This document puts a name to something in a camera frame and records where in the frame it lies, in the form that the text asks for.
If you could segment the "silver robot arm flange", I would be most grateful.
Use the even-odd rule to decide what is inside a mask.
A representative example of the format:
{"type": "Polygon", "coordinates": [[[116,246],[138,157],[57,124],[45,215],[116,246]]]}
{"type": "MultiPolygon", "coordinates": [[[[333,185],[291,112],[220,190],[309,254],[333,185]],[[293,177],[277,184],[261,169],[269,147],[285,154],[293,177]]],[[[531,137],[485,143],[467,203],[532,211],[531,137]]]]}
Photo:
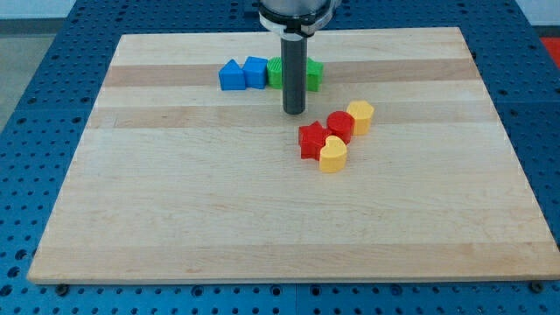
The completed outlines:
{"type": "Polygon", "coordinates": [[[261,25],[283,40],[312,37],[333,18],[341,0],[259,0],[261,25]]]}

